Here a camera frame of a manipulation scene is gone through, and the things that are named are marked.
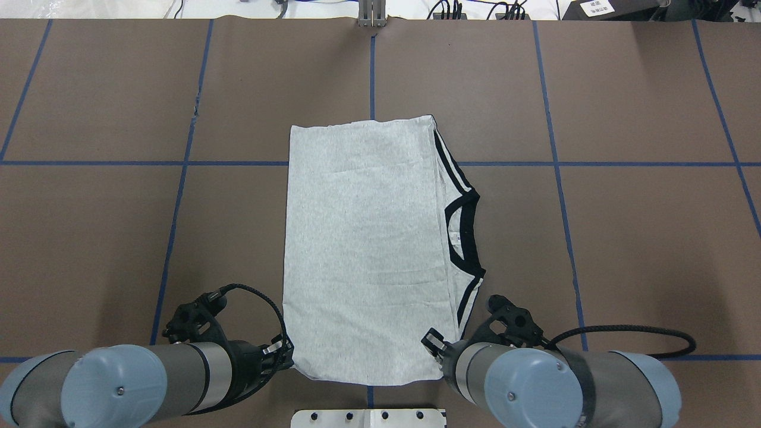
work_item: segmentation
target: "white mounting plate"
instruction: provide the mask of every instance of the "white mounting plate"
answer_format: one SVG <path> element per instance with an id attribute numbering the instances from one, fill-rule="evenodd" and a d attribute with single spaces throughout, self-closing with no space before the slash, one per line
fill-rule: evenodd
<path id="1" fill-rule="evenodd" d="M 446 428 L 443 409 L 344 409 L 299 410 L 291 418 L 291 428 Z"/>

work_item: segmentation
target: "garment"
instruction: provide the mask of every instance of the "garment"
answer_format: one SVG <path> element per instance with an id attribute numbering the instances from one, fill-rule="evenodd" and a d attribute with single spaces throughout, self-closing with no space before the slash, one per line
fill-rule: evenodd
<path id="1" fill-rule="evenodd" d="M 306 376 L 438 379 L 420 340 L 462 337 L 482 282 L 479 195 L 431 116 L 291 128 L 283 311 Z"/>

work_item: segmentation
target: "cable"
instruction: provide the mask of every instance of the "cable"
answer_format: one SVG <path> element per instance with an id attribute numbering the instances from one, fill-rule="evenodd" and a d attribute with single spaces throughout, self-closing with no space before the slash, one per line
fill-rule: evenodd
<path id="1" fill-rule="evenodd" d="M 441 17 L 444 17 L 444 5 L 442 3 L 447 3 L 447 8 L 449 8 L 449 0 L 438 0 L 435 5 L 431 8 L 430 12 L 428 13 L 428 16 L 425 18 L 426 20 L 431 19 L 431 16 L 433 16 L 433 11 L 436 9 L 437 6 L 441 5 Z"/>
<path id="2" fill-rule="evenodd" d="M 177 15 L 180 14 L 180 11 L 183 10 L 184 6 L 185 6 L 185 0 L 180 0 L 180 8 L 177 9 L 176 12 L 174 12 L 174 19 L 177 19 Z"/>
<path id="3" fill-rule="evenodd" d="M 669 352 L 669 353 L 648 354 L 649 356 L 655 359 L 674 358 L 677 356 L 687 355 L 688 353 L 691 353 L 697 348 L 695 339 L 693 339 L 693 337 L 690 336 L 689 334 L 684 333 L 682 331 L 671 330 L 670 328 L 649 327 L 647 325 L 631 325 L 631 324 L 590 325 L 587 327 L 575 328 L 573 330 L 569 330 L 569 331 L 566 331 L 565 333 L 559 334 L 554 339 L 547 342 L 546 345 L 544 345 L 544 347 L 546 349 L 557 350 L 558 349 L 557 344 L 559 342 L 562 342 L 563 340 L 568 339 L 569 337 L 576 336 L 577 334 L 603 333 L 603 332 L 615 332 L 615 331 L 634 331 L 634 332 L 640 332 L 640 333 L 662 334 L 664 336 L 679 337 L 680 339 L 684 339 L 687 342 L 687 347 L 682 350 Z"/>
<path id="4" fill-rule="evenodd" d="M 487 20 L 487 21 L 489 20 L 489 18 L 491 18 L 491 17 L 492 17 L 492 13 L 494 12 L 494 9 L 496 9 L 496 8 L 497 8 L 497 6 L 499 6 L 499 5 L 503 5 L 503 6 L 505 7 L 505 14 L 508 14 L 508 8 L 510 7 L 510 5 L 508 5 L 506 2 L 496 2 L 496 3 L 495 3 L 493 6 L 492 6 L 492 10 L 491 10 L 491 11 L 489 11 L 489 14 L 488 14 L 488 15 L 486 15 L 486 20 Z"/>
<path id="5" fill-rule="evenodd" d="M 275 19 L 282 19 L 285 16 L 285 12 L 288 10 L 288 0 L 275 0 L 276 3 L 280 3 L 280 14 Z"/>
<path id="6" fill-rule="evenodd" d="M 264 388 L 265 385 L 272 379 L 272 377 L 277 373 L 278 370 L 280 370 L 280 367 L 283 364 L 283 359 L 285 358 L 285 353 L 288 350 L 288 347 L 285 345 L 287 342 L 290 342 L 291 340 L 288 338 L 288 333 L 285 330 L 285 319 L 283 319 L 283 315 L 280 312 L 280 309 L 278 306 L 269 298 L 267 297 L 263 292 L 260 292 L 257 289 L 254 289 L 253 287 L 245 286 L 243 284 L 227 284 L 226 286 L 219 289 L 220 294 L 224 295 L 225 293 L 231 291 L 232 289 L 242 289 L 246 290 L 248 292 L 251 292 L 255 295 L 258 295 L 263 301 L 269 305 L 270 308 L 275 312 L 275 316 L 278 318 L 278 323 L 280 323 L 280 336 L 281 340 L 283 341 L 283 346 L 280 347 L 278 351 L 277 357 L 275 358 L 274 364 L 272 364 L 272 371 L 270 373 L 267 373 L 264 378 L 259 382 L 257 386 L 255 386 L 251 391 L 248 391 L 246 394 L 241 395 L 238 398 L 235 398 L 234 400 L 231 400 L 230 402 L 217 407 L 213 406 L 208 409 L 199 410 L 197 412 L 192 412 L 189 415 L 196 415 L 196 414 L 204 414 L 215 410 L 224 409 L 226 407 L 230 407 L 233 404 L 238 404 L 241 401 L 245 400 L 246 398 L 250 397 L 251 395 L 254 395 L 257 391 Z"/>

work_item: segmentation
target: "white floor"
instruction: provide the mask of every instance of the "white floor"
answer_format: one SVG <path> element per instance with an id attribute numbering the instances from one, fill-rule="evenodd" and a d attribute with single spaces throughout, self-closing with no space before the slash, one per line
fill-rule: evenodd
<path id="1" fill-rule="evenodd" d="M 246 18 L 274 18 L 280 7 L 274 0 L 0 0 L 0 18 L 172 18 L 184 6 L 179 18 L 218 18 L 227 14 Z M 387 0 L 389 16 L 425 19 L 436 0 Z M 570 0 L 559 0 L 565 12 Z M 531 19 L 558 19 L 555 0 L 527 0 Z M 466 0 L 463 12 L 468 19 L 485 19 L 492 5 Z M 759 9 L 737 6 L 735 16 L 761 22 Z M 350 0 L 290 0 L 286 18 L 356 18 L 358 3 Z"/>

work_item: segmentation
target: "white sticker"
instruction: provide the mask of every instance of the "white sticker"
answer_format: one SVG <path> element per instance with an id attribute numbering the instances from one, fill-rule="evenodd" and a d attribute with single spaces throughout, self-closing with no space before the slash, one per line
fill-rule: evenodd
<path id="1" fill-rule="evenodd" d="M 608 0 L 594 0 L 593 2 L 581 3 L 581 8 L 588 17 L 609 14 L 614 12 L 613 6 Z"/>

